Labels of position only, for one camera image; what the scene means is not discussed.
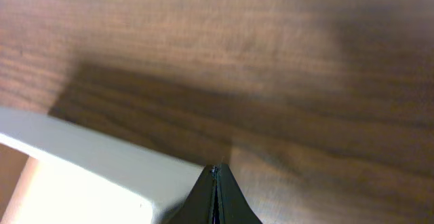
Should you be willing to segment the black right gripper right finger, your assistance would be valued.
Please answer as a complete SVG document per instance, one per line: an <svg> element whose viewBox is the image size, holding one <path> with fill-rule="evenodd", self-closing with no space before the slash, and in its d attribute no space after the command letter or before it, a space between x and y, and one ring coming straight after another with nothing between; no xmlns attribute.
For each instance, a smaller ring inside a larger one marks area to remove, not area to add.
<svg viewBox="0 0 434 224"><path fill-rule="evenodd" d="M215 223L262 224L247 203L227 164L216 167L215 180Z"/></svg>

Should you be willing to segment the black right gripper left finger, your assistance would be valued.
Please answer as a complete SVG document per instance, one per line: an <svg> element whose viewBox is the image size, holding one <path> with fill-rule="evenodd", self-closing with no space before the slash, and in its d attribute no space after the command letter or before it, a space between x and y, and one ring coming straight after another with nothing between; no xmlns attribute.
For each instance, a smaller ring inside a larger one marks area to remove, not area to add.
<svg viewBox="0 0 434 224"><path fill-rule="evenodd" d="M168 224L215 224L216 166L206 166L182 206Z"/></svg>

